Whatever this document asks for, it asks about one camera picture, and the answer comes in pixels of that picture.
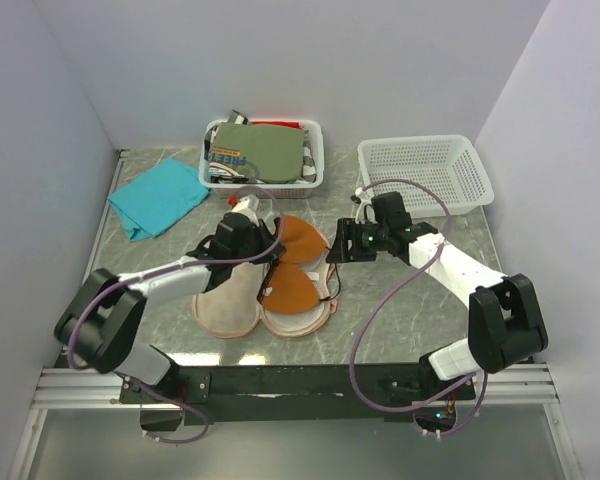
orange pad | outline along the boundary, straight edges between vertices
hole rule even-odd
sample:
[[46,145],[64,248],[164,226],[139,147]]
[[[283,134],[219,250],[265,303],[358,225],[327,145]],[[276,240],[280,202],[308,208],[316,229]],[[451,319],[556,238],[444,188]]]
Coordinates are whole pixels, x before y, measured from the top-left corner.
[[270,312],[293,315],[320,303],[320,296],[313,282],[297,265],[278,265],[268,287],[271,288],[271,293],[262,299],[262,306]]
[[[275,220],[276,230],[279,221],[279,219]],[[287,249],[284,255],[280,257],[282,263],[310,262],[322,255],[327,247],[324,238],[320,236],[314,227],[291,215],[285,215],[284,217],[284,235],[280,241]]]

red cloth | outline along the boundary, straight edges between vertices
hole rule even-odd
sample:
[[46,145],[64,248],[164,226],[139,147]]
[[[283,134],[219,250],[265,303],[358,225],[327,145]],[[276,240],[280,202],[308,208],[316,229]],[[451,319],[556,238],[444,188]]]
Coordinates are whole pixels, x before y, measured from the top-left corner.
[[302,130],[302,126],[298,122],[251,122],[254,125],[278,125],[279,127],[289,127],[295,128],[297,130]]

plastic basket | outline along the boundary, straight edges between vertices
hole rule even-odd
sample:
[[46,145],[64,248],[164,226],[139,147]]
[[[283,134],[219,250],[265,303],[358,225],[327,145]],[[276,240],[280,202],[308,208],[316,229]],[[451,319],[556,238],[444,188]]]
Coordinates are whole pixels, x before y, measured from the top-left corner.
[[[253,121],[290,121],[298,122],[303,129],[309,132],[309,142],[311,143],[311,155],[316,163],[316,181],[307,184],[289,183],[289,184],[270,184],[259,183],[258,187],[263,188],[271,193],[276,198],[308,198],[311,196],[313,189],[322,184],[324,178],[324,140],[322,138],[322,129],[320,124],[313,120],[296,120],[296,119],[281,119],[281,118],[253,118]],[[219,125],[225,120],[215,120],[207,125],[205,131]],[[200,183],[209,188],[213,193],[227,198],[235,193],[242,185],[211,183],[208,175],[209,162],[204,159],[204,148],[200,153],[200,168],[199,179]]]
[[[478,153],[462,135],[384,138],[358,145],[358,160],[365,185],[399,178],[429,188],[452,215],[462,215],[493,201],[493,189]],[[372,194],[398,191],[413,217],[444,215],[438,203],[416,187],[387,183]]]

green folded shirt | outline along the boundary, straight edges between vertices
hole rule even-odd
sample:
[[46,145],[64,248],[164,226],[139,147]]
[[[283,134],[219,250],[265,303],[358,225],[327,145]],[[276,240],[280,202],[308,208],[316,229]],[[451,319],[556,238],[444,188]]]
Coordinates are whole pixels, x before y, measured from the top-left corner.
[[222,123],[211,145],[209,162],[266,183],[289,183],[302,175],[303,154],[302,130]]

folded blue cloth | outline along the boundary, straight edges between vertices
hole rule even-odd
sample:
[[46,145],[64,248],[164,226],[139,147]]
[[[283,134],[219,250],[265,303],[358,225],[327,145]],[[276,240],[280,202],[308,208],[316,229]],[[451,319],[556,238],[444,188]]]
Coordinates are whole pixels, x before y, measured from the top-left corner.
[[131,241],[156,237],[200,204],[209,190],[198,170],[169,157],[109,195]]

